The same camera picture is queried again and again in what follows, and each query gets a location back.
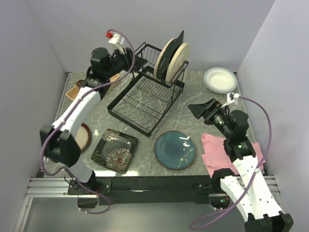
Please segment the cream round plate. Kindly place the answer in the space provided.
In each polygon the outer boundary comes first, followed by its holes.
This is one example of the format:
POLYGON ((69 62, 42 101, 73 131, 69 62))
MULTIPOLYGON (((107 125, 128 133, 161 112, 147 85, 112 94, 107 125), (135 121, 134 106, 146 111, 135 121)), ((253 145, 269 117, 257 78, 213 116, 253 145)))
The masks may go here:
POLYGON ((238 85, 235 74, 225 68, 215 67, 207 70, 203 77, 204 84, 232 84, 238 85))

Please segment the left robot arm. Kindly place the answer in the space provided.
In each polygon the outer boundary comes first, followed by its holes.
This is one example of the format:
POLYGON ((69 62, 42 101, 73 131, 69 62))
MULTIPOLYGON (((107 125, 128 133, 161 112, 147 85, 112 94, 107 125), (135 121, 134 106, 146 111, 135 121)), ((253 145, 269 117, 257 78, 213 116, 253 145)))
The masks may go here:
POLYGON ((112 55, 106 48, 99 47, 91 55, 91 65, 75 100, 58 120, 40 130, 41 157, 63 164, 62 169, 75 178, 85 194, 96 192, 98 185, 94 171, 80 158, 81 149, 75 141, 77 131, 113 84, 110 78, 121 71, 127 76, 147 63, 147 59, 135 56, 128 47, 123 51, 116 49, 112 55))

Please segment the teal brown rimmed plate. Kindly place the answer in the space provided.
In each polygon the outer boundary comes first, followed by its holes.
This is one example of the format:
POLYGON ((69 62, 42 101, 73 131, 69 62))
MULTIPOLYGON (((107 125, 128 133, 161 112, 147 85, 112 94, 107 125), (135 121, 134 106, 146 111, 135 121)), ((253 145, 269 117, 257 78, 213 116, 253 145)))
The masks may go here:
POLYGON ((154 155, 163 167, 180 171, 194 162, 196 146, 189 135, 170 130, 157 138, 154 144, 154 155))

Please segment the white fluted plate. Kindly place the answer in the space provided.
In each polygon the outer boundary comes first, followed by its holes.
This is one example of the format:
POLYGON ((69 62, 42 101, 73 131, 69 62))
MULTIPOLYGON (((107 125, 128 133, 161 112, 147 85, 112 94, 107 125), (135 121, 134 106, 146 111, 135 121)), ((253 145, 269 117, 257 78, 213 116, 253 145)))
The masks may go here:
POLYGON ((236 89, 237 85, 234 83, 232 84, 212 84, 212 83, 206 83, 205 84, 207 88, 209 88, 211 91, 219 94, 226 94, 229 92, 232 92, 236 89))

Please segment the round red rimmed plate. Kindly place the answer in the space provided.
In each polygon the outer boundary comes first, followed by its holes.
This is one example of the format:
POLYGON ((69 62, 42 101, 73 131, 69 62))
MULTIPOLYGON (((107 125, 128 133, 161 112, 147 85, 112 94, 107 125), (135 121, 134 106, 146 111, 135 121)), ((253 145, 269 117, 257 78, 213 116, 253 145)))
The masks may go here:
POLYGON ((82 123, 75 136, 75 141, 81 152, 84 152, 89 147, 91 140, 92 133, 90 128, 85 123, 82 123))

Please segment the black square floral plate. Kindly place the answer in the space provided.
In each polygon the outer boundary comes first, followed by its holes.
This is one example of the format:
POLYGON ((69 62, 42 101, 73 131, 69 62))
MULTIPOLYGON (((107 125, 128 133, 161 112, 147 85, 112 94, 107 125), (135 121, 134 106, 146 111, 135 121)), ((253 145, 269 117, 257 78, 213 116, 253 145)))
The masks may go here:
POLYGON ((138 138, 114 129, 106 129, 91 160, 111 171, 125 174, 139 144, 138 138))

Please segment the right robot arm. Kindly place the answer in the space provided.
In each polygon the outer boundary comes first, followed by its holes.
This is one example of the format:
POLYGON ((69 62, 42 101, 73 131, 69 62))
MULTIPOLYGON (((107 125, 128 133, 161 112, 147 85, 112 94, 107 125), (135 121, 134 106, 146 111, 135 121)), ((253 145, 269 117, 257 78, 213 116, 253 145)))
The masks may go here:
POLYGON ((253 145, 247 137, 249 116, 241 110, 226 112, 227 104, 216 99, 206 103, 188 106, 196 119, 203 118, 204 124, 214 125, 225 137, 224 150, 238 171, 243 185, 229 168, 214 171, 212 188, 218 193, 225 192, 233 204, 225 210, 216 212, 217 217, 193 231, 205 229, 216 223, 237 208, 244 219, 247 232, 288 232, 294 224, 289 213, 285 213, 274 199, 267 182, 261 173, 259 160, 253 145))

